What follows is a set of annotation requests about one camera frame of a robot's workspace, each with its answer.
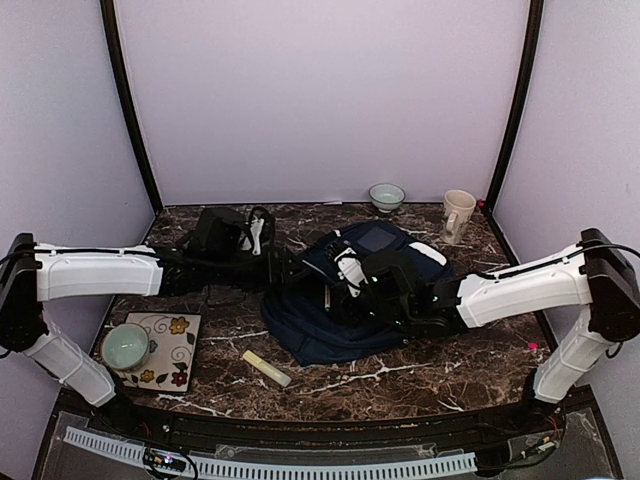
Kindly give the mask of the yellow highlighter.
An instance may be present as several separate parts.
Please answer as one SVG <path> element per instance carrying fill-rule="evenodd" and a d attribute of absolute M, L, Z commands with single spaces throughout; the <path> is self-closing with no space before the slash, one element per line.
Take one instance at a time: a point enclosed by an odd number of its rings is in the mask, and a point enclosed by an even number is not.
<path fill-rule="evenodd" d="M 291 383 L 291 377 L 277 369 L 251 350 L 246 350 L 242 358 L 245 362 L 256 368 L 262 374 L 266 375 L 282 387 L 287 387 Z"/>

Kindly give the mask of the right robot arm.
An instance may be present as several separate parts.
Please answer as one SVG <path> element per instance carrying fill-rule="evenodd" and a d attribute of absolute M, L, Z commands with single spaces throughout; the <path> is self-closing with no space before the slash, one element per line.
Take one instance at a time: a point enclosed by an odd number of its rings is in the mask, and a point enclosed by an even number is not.
<path fill-rule="evenodd" d="M 530 434 L 611 346 L 638 336 L 639 286 L 624 256 L 629 250 L 592 228 L 546 258 L 438 281 L 422 277 L 405 252 L 357 252 L 354 244 L 336 240 L 328 258 L 359 312 L 411 337 L 452 336 L 507 317 L 579 306 L 574 325 L 529 375 L 524 401 L 511 410 L 511 426 Z"/>

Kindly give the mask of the white green pen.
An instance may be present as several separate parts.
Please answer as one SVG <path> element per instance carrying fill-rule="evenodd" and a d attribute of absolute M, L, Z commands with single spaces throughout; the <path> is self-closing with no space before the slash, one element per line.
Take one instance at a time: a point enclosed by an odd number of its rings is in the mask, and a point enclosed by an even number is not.
<path fill-rule="evenodd" d="M 331 312 L 331 288 L 328 285 L 324 286 L 323 306 L 326 313 Z"/>

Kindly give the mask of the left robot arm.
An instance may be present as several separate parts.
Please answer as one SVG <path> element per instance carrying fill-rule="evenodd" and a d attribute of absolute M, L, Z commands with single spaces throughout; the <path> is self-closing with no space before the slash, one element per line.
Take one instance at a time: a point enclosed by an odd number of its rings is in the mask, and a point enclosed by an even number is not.
<path fill-rule="evenodd" d="M 248 215 L 203 210 L 196 226 L 173 245 L 59 247 L 17 235 L 1 260 L 1 347 L 22 353 L 79 393 L 120 436 L 141 427 L 114 373 L 91 359 L 44 313 L 67 297 L 175 297 L 206 285 L 263 289 L 298 280 L 308 268 L 276 243 L 276 220 L 263 207 Z"/>

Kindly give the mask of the navy blue student backpack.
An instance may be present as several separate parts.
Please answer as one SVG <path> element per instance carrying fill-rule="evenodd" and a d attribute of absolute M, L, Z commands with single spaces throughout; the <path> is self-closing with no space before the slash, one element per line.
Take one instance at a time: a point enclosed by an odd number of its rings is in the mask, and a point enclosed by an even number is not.
<path fill-rule="evenodd" d="M 399 249 L 411 241 L 419 241 L 391 223 L 374 220 L 327 233 L 297 255 L 311 268 L 312 274 L 294 284 L 269 287 L 262 297 L 260 309 L 269 332 L 301 366 L 350 362 L 400 348 L 414 338 L 390 326 L 348 326 L 333 320 L 324 311 L 324 286 L 331 288 L 338 284 L 337 269 L 326 256 L 328 247 L 336 240 L 353 243 L 356 250 L 366 253 L 383 248 Z M 450 321 L 449 335 L 463 331 L 464 325 L 445 308 L 438 307 L 430 312 L 419 302 L 421 299 L 429 304 L 443 301 L 443 295 L 432 287 L 435 284 L 443 286 L 454 276 L 450 264 L 448 279 L 433 282 L 429 291 L 416 295 L 422 313 L 438 314 Z"/>

